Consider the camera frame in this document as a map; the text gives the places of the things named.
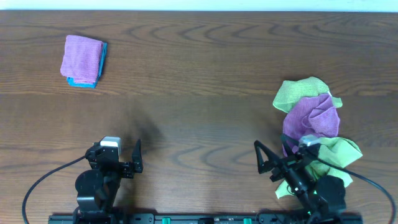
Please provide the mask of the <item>light green microfiber cloth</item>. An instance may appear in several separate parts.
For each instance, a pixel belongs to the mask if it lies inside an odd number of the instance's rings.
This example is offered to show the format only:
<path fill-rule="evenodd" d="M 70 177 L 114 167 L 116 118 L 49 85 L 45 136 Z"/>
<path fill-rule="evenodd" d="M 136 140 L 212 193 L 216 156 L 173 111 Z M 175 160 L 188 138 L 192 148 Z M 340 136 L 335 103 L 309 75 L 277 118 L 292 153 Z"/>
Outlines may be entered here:
<path fill-rule="evenodd" d="M 283 81 L 272 105 L 278 110 L 288 113 L 302 98 L 316 97 L 322 94 L 330 95 L 336 108 L 343 106 L 341 98 L 332 96 L 328 85 L 317 77 L 309 77 L 298 81 Z"/>

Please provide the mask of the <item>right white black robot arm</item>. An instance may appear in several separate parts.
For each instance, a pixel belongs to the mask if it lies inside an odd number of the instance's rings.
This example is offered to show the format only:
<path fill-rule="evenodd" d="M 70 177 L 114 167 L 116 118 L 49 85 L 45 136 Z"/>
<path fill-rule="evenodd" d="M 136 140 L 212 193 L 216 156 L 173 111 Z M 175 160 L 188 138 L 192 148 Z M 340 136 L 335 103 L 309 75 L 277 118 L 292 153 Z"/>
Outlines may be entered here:
<path fill-rule="evenodd" d="M 316 180 L 307 170 L 318 159 L 320 139 L 311 134 L 299 140 L 286 134 L 280 138 L 287 157 L 279 157 L 258 140 L 254 142 L 258 173 L 271 172 L 272 182 L 287 182 L 306 212 L 302 223 L 342 223 L 340 213 L 346 208 L 343 180 L 330 175 Z"/>

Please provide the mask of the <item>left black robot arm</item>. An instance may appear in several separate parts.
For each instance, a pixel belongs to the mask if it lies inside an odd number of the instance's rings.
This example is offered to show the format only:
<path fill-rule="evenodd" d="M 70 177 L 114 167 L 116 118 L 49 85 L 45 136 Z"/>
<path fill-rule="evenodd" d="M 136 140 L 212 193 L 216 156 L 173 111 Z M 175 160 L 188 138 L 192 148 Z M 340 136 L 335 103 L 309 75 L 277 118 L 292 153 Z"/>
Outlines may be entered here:
<path fill-rule="evenodd" d="M 113 207 L 122 179 L 132 179 L 144 169 L 141 140 L 137 140 L 131 162 L 119 161 L 121 139 L 105 136 L 95 142 L 85 154 L 91 167 L 81 173 L 76 181 L 78 207 L 73 212 L 73 223 L 110 224 L 123 223 L 123 213 Z"/>

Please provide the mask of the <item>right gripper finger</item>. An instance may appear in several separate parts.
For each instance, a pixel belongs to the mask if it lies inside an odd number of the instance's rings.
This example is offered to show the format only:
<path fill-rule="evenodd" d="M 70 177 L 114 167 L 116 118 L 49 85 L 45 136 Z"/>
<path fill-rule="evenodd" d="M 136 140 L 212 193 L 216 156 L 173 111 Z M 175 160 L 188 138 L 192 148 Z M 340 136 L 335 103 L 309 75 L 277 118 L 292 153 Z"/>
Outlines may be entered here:
<path fill-rule="evenodd" d="M 257 158 L 258 173 L 263 174 L 276 168 L 280 162 L 279 156 L 273 153 L 267 146 L 260 141 L 254 142 L 254 150 Z"/>
<path fill-rule="evenodd" d="M 299 148 L 299 142 L 286 134 L 280 136 L 282 147 L 285 155 L 293 155 Z"/>

